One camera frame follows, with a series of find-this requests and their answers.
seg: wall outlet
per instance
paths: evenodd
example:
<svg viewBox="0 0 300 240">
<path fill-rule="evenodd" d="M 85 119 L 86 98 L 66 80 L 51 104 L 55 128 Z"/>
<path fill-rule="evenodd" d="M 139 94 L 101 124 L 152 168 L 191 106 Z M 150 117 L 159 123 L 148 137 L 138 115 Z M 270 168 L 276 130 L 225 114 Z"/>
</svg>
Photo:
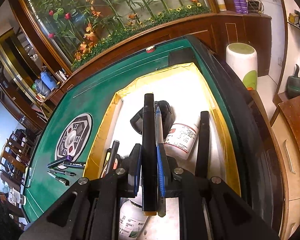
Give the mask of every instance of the wall outlet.
<svg viewBox="0 0 300 240">
<path fill-rule="evenodd" d="M 280 67 L 282 67 L 282 58 L 281 58 L 281 57 L 278 57 L 278 65 L 279 65 Z"/>
</svg>

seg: silver screw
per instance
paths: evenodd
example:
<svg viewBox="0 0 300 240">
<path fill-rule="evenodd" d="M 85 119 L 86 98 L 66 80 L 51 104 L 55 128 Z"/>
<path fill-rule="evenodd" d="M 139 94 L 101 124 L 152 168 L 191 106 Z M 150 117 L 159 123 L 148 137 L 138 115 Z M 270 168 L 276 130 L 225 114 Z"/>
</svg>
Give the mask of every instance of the silver screw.
<svg viewBox="0 0 300 240">
<path fill-rule="evenodd" d="M 117 168 L 115 170 L 115 173 L 118 174 L 118 175 L 122 175 L 126 172 L 126 170 L 124 168 Z"/>
<path fill-rule="evenodd" d="M 221 179 L 219 177 L 212 177 L 211 181 L 215 184 L 219 184 L 221 182 Z"/>
<path fill-rule="evenodd" d="M 80 179 L 78 180 L 78 183 L 79 183 L 80 185 L 83 185 L 83 184 L 86 184 L 88 181 L 89 181 L 88 178 L 82 177 L 82 178 L 80 178 Z"/>
<path fill-rule="evenodd" d="M 173 172 L 174 172 L 175 174 L 182 174 L 182 173 L 183 173 L 183 168 L 175 168 L 175 169 L 173 170 Z"/>
</svg>

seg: red tulip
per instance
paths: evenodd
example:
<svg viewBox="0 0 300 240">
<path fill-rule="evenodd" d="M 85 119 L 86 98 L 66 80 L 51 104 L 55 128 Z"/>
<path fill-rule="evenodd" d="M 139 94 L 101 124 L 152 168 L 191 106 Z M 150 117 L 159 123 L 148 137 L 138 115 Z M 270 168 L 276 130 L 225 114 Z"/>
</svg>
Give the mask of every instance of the red tulip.
<svg viewBox="0 0 300 240">
<path fill-rule="evenodd" d="M 71 14 L 70 13 L 66 13 L 65 18 L 66 18 L 66 20 L 70 20 L 71 19 Z"/>
</svg>

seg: white trash can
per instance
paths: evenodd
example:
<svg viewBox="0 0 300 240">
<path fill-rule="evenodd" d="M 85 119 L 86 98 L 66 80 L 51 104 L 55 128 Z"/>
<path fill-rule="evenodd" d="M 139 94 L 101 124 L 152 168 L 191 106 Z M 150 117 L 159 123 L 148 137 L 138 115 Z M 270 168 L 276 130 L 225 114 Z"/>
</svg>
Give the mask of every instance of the white trash can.
<svg viewBox="0 0 300 240">
<path fill-rule="evenodd" d="M 258 59 L 256 50 L 245 43 L 231 43 L 226 48 L 226 62 L 248 90 L 257 89 Z"/>
</svg>

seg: bottle label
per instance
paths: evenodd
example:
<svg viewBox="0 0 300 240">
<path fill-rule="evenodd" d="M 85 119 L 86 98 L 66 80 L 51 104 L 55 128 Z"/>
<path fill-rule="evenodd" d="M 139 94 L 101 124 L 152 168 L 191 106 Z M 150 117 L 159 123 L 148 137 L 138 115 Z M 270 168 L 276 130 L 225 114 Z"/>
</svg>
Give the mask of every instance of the bottle label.
<svg viewBox="0 0 300 240">
<path fill-rule="evenodd" d="M 194 144 L 196 135 L 197 131 L 190 126 L 175 123 L 172 125 L 164 144 L 177 147 L 188 154 Z"/>
<path fill-rule="evenodd" d="M 142 230 L 146 220 L 138 220 L 131 216 L 126 216 L 124 213 L 120 214 L 119 220 L 119 236 L 127 236 L 131 239 L 136 239 Z"/>
</svg>

